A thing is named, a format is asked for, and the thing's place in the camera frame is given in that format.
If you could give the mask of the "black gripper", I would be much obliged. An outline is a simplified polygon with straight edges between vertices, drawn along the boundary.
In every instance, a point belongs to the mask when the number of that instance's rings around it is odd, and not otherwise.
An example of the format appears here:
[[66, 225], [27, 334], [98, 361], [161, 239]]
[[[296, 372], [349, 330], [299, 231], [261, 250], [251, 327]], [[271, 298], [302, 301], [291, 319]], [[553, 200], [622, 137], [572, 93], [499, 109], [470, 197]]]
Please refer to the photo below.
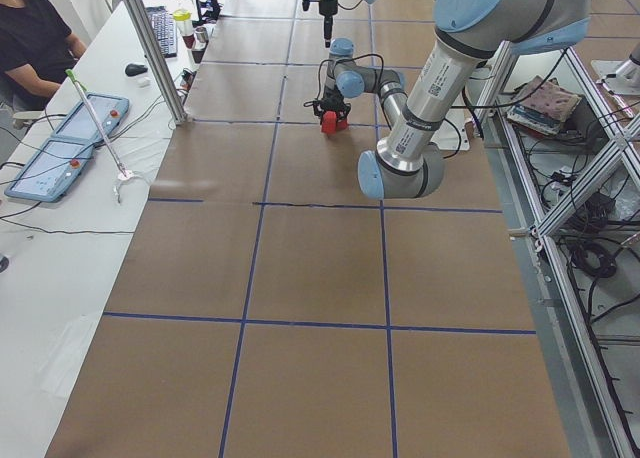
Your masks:
[[338, 0], [319, 0], [319, 13], [323, 18], [324, 46], [330, 47], [333, 30], [333, 16], [338, 13]]
[[313, 110], [320, 120], [324, 119], [326, 113], [333, 112], [337, 121], [344, 121], [351, 111], [351, 104], [346, 103], [340, 93], [329, 93], [313, 101]]

